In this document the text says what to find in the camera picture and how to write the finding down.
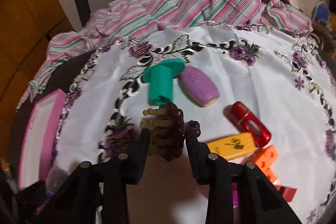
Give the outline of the red puzzle piece block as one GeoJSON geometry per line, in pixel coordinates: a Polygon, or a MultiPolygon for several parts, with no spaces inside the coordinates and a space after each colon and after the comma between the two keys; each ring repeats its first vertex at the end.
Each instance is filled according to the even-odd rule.
{"type": "Polygon", "coordinates": [[[292,202],[297,189],[282,185],[274,185],[286,202],[292,202]]]}

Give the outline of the magenta plastic funnel cup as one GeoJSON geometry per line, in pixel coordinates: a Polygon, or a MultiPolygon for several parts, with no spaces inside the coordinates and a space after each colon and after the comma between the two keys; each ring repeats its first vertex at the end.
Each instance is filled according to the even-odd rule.
{"type": "Polygon", "coordinates": [[[233,205],[234,206],[238,206],[239,205],[239,199],[238,199],[237,184],[236,183],[232,183],[231,187],[232,187],[232,201],[233,201],[233,205]]]}

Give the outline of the blue object on clutter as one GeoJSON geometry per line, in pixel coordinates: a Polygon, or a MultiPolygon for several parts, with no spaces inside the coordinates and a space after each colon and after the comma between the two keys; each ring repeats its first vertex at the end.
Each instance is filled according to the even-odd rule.
{"type": "Polygon", "coordinates": [[[313,19],[320,22],[328,22],[330,19],[329,7],[324,2],[319,2],[316,5],[313,13],[313,19]]]}

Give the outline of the brown scalp massage brush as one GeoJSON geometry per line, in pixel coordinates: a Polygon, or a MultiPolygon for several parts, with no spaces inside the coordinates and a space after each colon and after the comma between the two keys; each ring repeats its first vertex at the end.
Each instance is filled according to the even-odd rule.
{"type": "Polygon", "coordinates": [[[145,118],[140,127],[150,132],[150,154],[159,155],[166,161],[172,161],[182,155],[186,128],[201,135],[201,126],[197,121],[185,122],[184,114],[174,103],[169,102],[157,109],[148,108],[142,112],[145,118]]]}

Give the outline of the red glossy bottle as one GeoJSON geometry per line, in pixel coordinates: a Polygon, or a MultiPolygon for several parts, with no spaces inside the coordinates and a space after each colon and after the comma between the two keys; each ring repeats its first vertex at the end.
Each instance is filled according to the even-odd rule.
{"type": "Polygon", "coordinates": [[[242,102],[237,101],[231,106],[230,115],[239,128],[252,134],[258,147],[265,147],[270,142],[272,137],[270,131],[242,102]]]}

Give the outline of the yellow plastic case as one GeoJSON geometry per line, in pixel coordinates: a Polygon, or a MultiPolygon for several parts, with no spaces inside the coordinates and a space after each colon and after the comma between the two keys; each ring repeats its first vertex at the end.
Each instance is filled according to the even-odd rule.
{"type": "Polygon", "coordinates": [[[256,149],[251,133],[243,132],[227,136],[207,143],[211,153],[229,160],[238,159],[253,153],[256,149]]]}

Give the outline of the pink shallow tray box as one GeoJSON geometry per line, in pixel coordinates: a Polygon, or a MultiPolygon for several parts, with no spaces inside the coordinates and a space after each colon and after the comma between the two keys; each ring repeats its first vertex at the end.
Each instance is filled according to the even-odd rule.
{"type": "Polygon", "coordinates": [[[45,180],[52,167],[52,151],[66,94],[58,89],[33,107],[23,138],[18,168],[18,188],[45,180]]]}

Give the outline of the white embroidered floral tablecloth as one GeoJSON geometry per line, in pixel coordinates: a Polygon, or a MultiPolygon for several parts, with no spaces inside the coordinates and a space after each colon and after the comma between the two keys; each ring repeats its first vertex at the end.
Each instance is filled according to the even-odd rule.
{"type": "Polygon", "coordinates": [[[270,131],[272,166],[297,189],[291,208],[303,223],[324,223],[335,211],[335,63],[311,38],[261,26],[200,26],[121,38],[94,51],[72,81],[60,119],[56,165],[100,163],[116,151],[116,135],[139,130],[150,107],[144,71],[179,59],[203,71],[220,96],[199,106],[174,80],[174,103],[201,125],[201,141],[238,133],[228,119],[240,101],[270,131]]]}

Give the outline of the green flanged plastic toy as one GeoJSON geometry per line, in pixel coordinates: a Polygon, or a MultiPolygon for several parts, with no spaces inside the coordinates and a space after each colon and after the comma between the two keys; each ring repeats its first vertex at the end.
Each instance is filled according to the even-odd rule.
{"type": "Polygon", "coordinates": [[[169,59],[147,68],[142,81],[149,84],[148,97],[152,105],[173,102],[173,79],[185,69],[185,62],[169,59]]]}

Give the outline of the orange cube block toy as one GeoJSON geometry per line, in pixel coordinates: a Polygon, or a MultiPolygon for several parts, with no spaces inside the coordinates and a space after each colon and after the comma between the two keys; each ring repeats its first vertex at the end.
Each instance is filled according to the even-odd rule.
{"type": "Polygon", "coordinates": [[[272,164],[277,160],[278,152],[273,145],[262,149],[251,161],[266,175],[271,183],[278,180],[278,177],[271,169],[272,164]]]}

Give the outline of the wooden panel cabinet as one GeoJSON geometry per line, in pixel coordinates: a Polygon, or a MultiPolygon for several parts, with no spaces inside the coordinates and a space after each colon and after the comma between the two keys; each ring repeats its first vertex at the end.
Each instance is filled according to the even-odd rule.
{"type": "Polygon", "coordinates": [[[58,0],[1,0],[1,159],[8,155],[16,105],[50,39],[72,29],[58,0]]]}

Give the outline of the pink green striped cloth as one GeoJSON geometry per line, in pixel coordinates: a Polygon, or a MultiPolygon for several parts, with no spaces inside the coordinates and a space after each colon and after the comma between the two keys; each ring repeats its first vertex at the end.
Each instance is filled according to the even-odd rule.
{"type": "Polygon", "coordinates": [[[42,94],[57,67],[91,51],[93,56],[70,86],[65,106],[69,110],[83,93],[84,83],[95,73],[98,57],[114,44],[128,54],[119,78],[124,86],[117,94],[117,107],[138,91],[144,71],[163,60],[189,63],[196,52],[214,48],[246,66],[254,65],[260,46],[251,42],[197,42],[187,34],[167,46],[155,46],[148,40],[149,35],[159,31],[221,24],[244,31],[277,29],[295,38],[312,31],[307,16],[280,0],[115,0],[109,7],[94,12],[80,32],[61,33],[51,39],[46,61],[29,83],[21,102],[42,94]]]}

